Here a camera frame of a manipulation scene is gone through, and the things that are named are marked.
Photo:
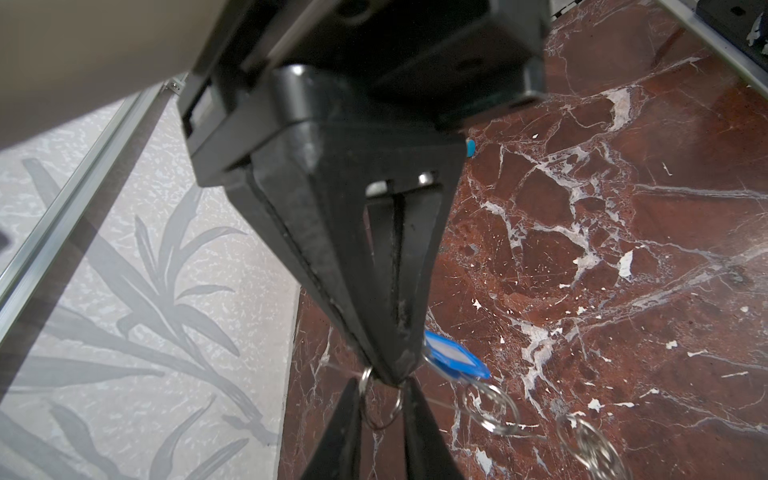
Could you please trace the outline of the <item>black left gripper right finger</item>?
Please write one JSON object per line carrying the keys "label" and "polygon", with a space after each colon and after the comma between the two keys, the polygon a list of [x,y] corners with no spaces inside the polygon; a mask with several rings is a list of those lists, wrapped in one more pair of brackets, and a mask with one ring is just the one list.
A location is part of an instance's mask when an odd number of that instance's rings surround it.
{"label": "black left gripper right finger", "polygon": [[406,379],[402,393],[407,478],[464,480],[418,382],[413,378]]}

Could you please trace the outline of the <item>steel perforated key holder plate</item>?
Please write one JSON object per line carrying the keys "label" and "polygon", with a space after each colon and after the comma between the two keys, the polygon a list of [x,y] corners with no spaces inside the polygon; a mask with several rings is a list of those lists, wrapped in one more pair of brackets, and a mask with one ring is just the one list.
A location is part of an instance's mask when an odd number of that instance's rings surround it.
{"label": "steel perforated key holder plate", "polygon": [[[491,434],[515,436],[521,433],[517,405],[498,387],[480,380],[451,379],[438,369],[436,370],[449,381],[476,390],[480,396],[487,397],[494,404],[494,408],[490,411],[464,405],[457,409],[459,412],[466,414],[472,421]],[[368,414],[367,394],[373,381],[373,368],[368,366],[362,371],[358,389],[362,420],[372,430],[384,430],[394,420],[403,419],[402,388],[405,381],[397,387],[398,396],[395,406],[389,419],[384,423],[375,422]],[[556,420],[555,431],[560,445],[587,470],[592,479],[631,479],[633,477],[629,467],[625,465],[613,444],[581,416],[573,413],[559,416]]]}

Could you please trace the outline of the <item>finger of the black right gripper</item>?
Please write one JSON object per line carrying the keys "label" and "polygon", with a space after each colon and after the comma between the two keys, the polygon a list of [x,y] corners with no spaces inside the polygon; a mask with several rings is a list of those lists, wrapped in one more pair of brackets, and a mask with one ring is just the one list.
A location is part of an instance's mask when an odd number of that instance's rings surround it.
{"label": "finger of the black right gripper", "polygon": [[371,276],[364,331],[375,374],[386,384],[399,384],[418,364],[444,188],[432,184],[398,192],[392,181],[374,180],[364,194]]}

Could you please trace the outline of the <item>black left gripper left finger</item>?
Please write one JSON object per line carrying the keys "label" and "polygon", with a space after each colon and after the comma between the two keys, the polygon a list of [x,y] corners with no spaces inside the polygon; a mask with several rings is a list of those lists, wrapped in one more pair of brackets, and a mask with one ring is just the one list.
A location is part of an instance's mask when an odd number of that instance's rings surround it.
{"label": "black left gripper left finger", "polygon": [[347,382],[302,480],[357,480],[362,432],[359,382]]}

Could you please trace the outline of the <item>silver key blue tag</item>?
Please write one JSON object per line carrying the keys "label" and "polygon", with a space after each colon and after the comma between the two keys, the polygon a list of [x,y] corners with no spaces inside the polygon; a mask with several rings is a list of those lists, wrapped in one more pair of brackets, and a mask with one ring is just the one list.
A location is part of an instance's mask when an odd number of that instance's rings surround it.
{"label": "silver key blue tag", "polygon": [[461,344],[426,331],[422,350],[425,360],[451,379],[486,381],[491,378],[488,367]]}

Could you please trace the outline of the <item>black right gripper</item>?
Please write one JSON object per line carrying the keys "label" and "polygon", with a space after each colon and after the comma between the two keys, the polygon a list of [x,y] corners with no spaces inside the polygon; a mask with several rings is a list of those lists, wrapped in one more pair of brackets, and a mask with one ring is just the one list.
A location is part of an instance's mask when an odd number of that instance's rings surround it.
{"label": "black right gripper", "polygon": [[459,130],[543,98],[546,1],[230,1],[179,99],[201,186],[231,202],[371,366],[365,187],[444,188]]}

